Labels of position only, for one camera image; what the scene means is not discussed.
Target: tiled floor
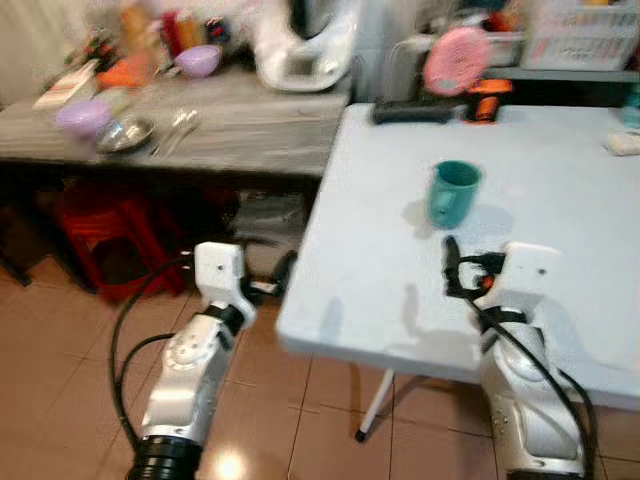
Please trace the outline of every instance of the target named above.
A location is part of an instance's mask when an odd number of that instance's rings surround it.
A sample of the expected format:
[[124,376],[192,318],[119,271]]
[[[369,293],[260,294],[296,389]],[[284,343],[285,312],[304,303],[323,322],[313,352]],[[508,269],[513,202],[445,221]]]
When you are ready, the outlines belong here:
[[[51,259],[23,289],[0,271],[0,478],[124,479],[131,452],[107,384],[116,310],[74,287]],[[134,342],[180,328],[197,294],[138,305]],[[283,352],[267,304],[243,333],[220,397],[201,480],[497,479],[479,388],[398,375],[369,441],[353,435],[382,372]],[[160,346],[136,359],[127,398],[136,425]],[[640,479],[640,414],[600,409],[599,480]]]

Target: bowl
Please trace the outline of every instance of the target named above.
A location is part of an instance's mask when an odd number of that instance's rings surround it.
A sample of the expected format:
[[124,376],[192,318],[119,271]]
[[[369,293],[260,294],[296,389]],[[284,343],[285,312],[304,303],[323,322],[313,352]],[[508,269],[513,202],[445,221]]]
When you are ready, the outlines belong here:
[[111,120],[111,109],[104,100],[88,100],[63,107],[56,124],[76,137],[97,135]]
[[185,50],[176,57],[176,63],[182,71],[193,78],[204,78],[216,69],[220,63],[220,47],[200,45]]
[[109,123],[96,142],[98,153],[124,153],[141,147],[151,139],[153,120],[128,116]]

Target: silver plate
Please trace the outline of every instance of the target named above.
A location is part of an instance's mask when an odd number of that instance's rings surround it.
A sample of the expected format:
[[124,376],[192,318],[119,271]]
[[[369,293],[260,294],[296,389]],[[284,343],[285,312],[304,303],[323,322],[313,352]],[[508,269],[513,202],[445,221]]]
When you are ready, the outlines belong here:
[[98,153],[122,153],[149,141],[155,130],[153,120],[124,117],[109,123],[98,137]]

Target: table leg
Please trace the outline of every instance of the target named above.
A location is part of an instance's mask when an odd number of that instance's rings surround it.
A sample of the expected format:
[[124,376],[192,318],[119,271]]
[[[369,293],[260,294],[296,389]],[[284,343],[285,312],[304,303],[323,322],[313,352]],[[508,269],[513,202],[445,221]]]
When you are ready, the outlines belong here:
[[311,211],[313,210],[313,204],[318,196],[318,189],[320,188],[320,180],[317,182],[309,183],[305,185],[302,191],[302,198],[304,200],[305,213],[307,214],[307,220],[311,218]]
[[15,193],[13,199],[15,200],[16,207],[22,215],[24,215],[24,218],[49,241],[53,250],[51,253],[60,266],[71,276],[71,279],[84,291],[96,293],[96,286],[89,278],[69,237],[50,215],[38,207],[33,192],[24,191]]
[[363,443],[367,438],[367,433],[371,428],[371,424],[373,423],[373,419],[380,410],[380,405],[382,405],[382,401],[384,400],[389,387],[391,387],[391,382],[393,382],[393,376],[395,372],[393,370],[385,370],[384,376],[382,377],[382,382],[380,382],[380,386],[378,387],[378,391],[376,395],[373,397],[373,401],[371,405],[369,405],[369,410],[367,410],[367,414],[364,416],[364,420],[360,425],[360,428],[356,432],[356,440],[360,443]]
[[2,249],[0,249],[0,266],[3,267],[7,272],[9,272],[11,276],[18,282],[20,282],[23,287],[29,286],[31,284],[31,279],[29,278],[29,276],[24,273],[13,260],[7,257]]

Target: black remote control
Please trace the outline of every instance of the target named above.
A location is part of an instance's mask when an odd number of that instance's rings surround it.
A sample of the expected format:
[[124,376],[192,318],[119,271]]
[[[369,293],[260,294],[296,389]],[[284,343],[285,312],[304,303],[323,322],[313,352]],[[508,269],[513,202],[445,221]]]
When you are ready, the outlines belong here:
[[425,105],[421,102],[377,103],[371,110],[374,125],[397,122],[434,122],[445,124],[453,118],[449,107]]

